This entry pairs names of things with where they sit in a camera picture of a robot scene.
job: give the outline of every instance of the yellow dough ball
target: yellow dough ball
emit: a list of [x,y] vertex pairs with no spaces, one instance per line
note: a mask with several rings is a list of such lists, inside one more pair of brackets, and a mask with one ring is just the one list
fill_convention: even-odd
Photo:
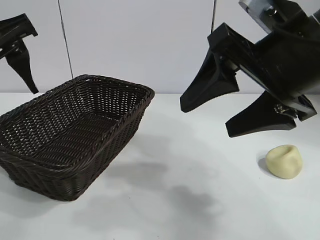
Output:
[[294,145],[283,145],[272,149],[265,160],[269,171],[282,179],[295,178],[303,167],[302,157]]

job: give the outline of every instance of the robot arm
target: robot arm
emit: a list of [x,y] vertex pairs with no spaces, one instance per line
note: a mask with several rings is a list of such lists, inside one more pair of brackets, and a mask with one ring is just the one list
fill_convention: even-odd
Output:
[[204,63],[180,98],[189,112],[219,96],[238,92],[243,71],[265,92],[226,123],[230,137],[267,130],[291,130],[294,119],[317,114],[304,93],[320,81],[320,10],[307,16],[289,0],[240,0],[239,4],[268,33],[250,42],[226,23],[209,37]]
[[23,41],[29,35],[35,37],[38,34],[25,14],[0,21],[0,59],[5,57],[9,66],[36,94],[38,89],[31,74],[29,52]]

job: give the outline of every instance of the white backdrop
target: white backdrop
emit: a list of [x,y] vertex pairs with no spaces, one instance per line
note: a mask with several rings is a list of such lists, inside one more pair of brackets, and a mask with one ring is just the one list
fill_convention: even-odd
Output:
[[[298,0],[308,14],[319,0]],[[208,50],[213,0],[60,0],[75,76],[95,74],[148,85],[158,93],[182,93],[197,74]],[[34,81],[41,92],[71,78],[59,8],[52,0],[2,3],[0,18],[26,13],[39,33],[28,37]],[[256,42],[263,30],[238,5],[218,0],[216,26],[222,22]],[[28,92],[2,59],[1,92]],[[241,93],[262,89],[237,75]],[[320,87],[312,93],[320,93]]]

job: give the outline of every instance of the wicker basket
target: wicker basket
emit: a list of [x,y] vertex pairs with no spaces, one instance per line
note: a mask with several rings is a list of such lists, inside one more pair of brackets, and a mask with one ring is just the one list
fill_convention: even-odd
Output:
[[138,130],[152,89],[82,75],[0,117],[0,166],[19,186],[76,200]]

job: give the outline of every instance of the white tabletop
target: white tabletop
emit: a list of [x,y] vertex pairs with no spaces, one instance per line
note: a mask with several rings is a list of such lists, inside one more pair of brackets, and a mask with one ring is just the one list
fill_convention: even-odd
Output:
[[[0,114],[30,100],[1,93]],[[0,170],[1,240],[317,240],[320,116],[292,131],[229,138],[225,122],[257,95],[230,94],[195,111],[157,94],[132,141],[74,202],[16,186]],[[320,96],[310,96],[320,109]],[[261,159],[283,144],[304,159],[293,180]]]

